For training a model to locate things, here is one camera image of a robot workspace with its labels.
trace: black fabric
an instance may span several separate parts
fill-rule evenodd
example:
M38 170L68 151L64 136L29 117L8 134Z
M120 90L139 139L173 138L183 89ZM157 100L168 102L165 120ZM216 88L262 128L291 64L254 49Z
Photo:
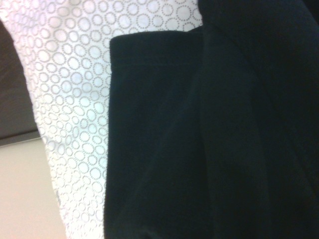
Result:
M210 239L196 78L202 33L135 33L110 47L106 237Z
M106 238L319 238L314 9L198 5L190 32L111 40Z

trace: circle pattern fabric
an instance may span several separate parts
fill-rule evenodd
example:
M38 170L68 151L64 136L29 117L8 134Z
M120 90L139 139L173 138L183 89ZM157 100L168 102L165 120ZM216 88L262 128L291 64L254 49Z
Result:
M202 25L196 0L0 0L69 239L102 239L111 38Z

